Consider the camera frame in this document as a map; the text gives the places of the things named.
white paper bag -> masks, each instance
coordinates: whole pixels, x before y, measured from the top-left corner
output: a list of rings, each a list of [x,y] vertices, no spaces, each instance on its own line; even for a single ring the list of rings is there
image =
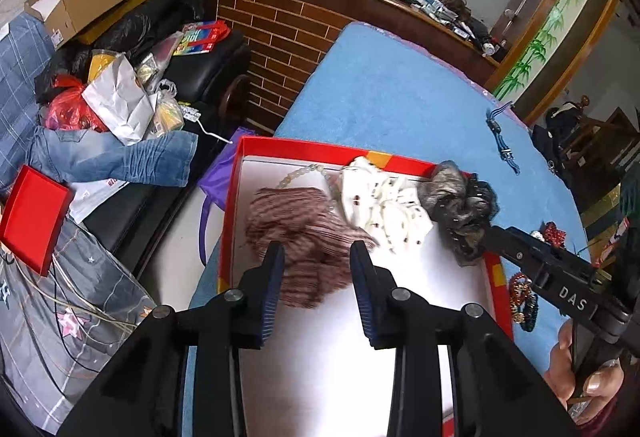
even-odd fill
[[[69,214],[76,224],[84,221],[100,204],[129,184],[117,179],[93,182],[70,182],[69,187],[76,192],[69,204]]]
[[[154,109],[124,54],[107,65],[82,97],[125,146],[142,140],[154,117]]]

brick wall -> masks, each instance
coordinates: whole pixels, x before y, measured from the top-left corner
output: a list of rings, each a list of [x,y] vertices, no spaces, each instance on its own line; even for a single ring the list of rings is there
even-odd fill
[[[252,51],[249,122],[273,131],[351,19],[299,0],[218,0]]]

blue jeans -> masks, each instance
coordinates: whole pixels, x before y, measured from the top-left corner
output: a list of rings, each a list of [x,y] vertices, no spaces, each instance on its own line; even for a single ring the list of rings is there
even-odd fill
[[[27,164],[57,182],[120,179],[157,186],[187,185],[198,136],[172,131],[124,146],[110,132],[36,127]]]

wooden counter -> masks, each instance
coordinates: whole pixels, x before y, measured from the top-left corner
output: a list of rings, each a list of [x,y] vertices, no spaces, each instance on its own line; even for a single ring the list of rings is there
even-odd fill
[[[354,20],[426,48],[479,84],[498,67],[446,27],[393,0],[204,0],[204,5],[207,19],[224,19],[249,39],[249,118],[271,131],[340,31]]]

strap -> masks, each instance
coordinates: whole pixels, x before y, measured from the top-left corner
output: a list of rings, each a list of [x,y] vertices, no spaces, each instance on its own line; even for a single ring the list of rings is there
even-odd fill
[[[493,112],[487,111],[486,113],[486,123],[489,126],[489,129],[493,132],[495,137],[495,142],[498,144],[498,151],[500,152],[500,158],[513,169],[516,175],[520,174],[520,167],[513,160],[513,152],[511,148],[507,146],[504,139],[502,138],[502,128],[495,120],[499,113],[504,112],[507,108],[511,108],[513,105],[513,101],[509,101],[502,105],[500,108],[496,108]]]
[[[205,234],[207,232],[207,221],[209,220],[209,212],[213,200],[207,195],[202,202],[202,211],[200,212],[200,229],[198,231],[198,251],[200,253],[200,261],[204,266],[207,265],[207,247],[205,245]]]

